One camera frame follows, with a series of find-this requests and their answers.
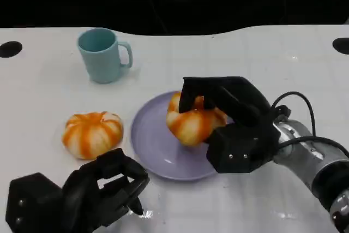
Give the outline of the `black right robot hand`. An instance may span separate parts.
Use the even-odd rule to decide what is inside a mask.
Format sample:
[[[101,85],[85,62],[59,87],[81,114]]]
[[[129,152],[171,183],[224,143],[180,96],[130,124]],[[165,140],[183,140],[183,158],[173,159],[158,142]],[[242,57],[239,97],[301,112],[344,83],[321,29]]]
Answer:
[[[191,110],[197,97],[203,97],[205,113],[222,111],[234,124],[267,129],[273,126],[273,110],[265,96],[246,78],[184,77],[179,113]]]

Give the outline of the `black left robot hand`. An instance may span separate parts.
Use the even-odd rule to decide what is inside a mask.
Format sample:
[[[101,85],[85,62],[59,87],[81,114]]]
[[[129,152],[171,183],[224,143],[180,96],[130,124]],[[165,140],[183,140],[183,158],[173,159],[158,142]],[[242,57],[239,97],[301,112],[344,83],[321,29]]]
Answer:
[[[63,191],[64,232],[93,232],[129,211],[142,215],[140,193],[149,183],[147,171],[117,148],[70,174]]]

